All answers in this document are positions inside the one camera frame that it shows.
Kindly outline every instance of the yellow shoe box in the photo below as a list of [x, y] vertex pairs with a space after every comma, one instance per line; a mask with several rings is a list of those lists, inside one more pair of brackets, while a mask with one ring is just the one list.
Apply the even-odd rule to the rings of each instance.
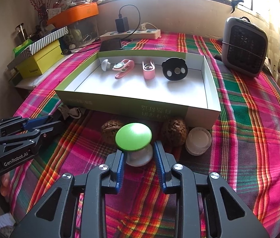
[[60, 43], [58, 40], [55, 40], [17, 65], [17, 69], [24, 79], [42, 75], [57, 61], [63, 58], [61, 53]]

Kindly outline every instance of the finger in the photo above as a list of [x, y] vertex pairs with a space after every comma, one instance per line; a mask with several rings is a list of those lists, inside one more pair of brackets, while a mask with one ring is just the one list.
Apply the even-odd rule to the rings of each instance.
[[9, 189], [5, 186], [0, 186], [0, 193], [2, 196], [6, 197], [9, 193]]
[[6, 173], [6, 174], [4, 174], [2, 176], [1, 182], [2, 182], [3, 186], [8, 187], [8, 185], [9, 185], [9, 177], [10, 177], [9, 173]]

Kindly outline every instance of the black round object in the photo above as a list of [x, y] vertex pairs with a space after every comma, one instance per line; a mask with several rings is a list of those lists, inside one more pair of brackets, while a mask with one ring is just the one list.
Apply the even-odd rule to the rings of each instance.
[[187, 75], [187, 65], [181, 58], [169, 58], [162, 63], [164, 76], [170, 81], [179, 81]]

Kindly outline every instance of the colorful striped tablecloth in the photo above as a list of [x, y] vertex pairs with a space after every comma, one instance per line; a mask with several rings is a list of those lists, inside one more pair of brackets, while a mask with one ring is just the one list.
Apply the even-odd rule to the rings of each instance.
[[[44, 116], [53, 112], [60, 100], [54, 89], [98, 48], [75, 54], [62, 63], [26, 99], [16, 115]], [[193, 171], [220, 173], [263, 223], [271, 237], [280, 232], [280, 89], [272, 77], [261, 73], [249, 78], [228, 70], [213, 54], [221, 46], [213, 39], [163, 33], [157, 40], [142, 39], [125, 49], [156, 49], [205, 55], [221, 104], [221, 114], [212, 128], [212, 146], [199, 157], [185, 148], [165, 147], [176, 160]], [[11, 213], [20, 221], [44, 192], [66, 172], [88, 172], [104, 163], [117, 148], [101, 140], [100, 128], [110, 119], [125, 123], [138, 121], [108, 113], [88, 111], [73, 120], [63, 135], [36, 159], [11, 172], [9, 200]], [[160, 123], [141, 121], [158, 138]], [[175, 197], [159, 188], [154, 162], [125, 169], [122, 190], [106, 195], [108, 237], [173, 237]], [[76, 237], [80, 218], [77, 218]]]

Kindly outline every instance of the pink clip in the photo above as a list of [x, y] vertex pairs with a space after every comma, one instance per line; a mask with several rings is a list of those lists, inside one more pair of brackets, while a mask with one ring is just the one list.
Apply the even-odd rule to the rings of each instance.
[[131, 70], [133, 70], [133, 68], [135, 67], [135, 62], [131, 61], [131, 60], [122, 60], [120, 63], [116, 64], [113, 67], [114, 71], [120, 71], [116, 74], [115, 78], [116, 79], [120, 79], [122, 78], [124, 75], [126, 75], [128, 72], [130, 72]]
[[150, 63], [144, 64], [142, 62], [143, 77], [146, 80], [151, 80], [155, 77], [155, 65], [152, 61]]

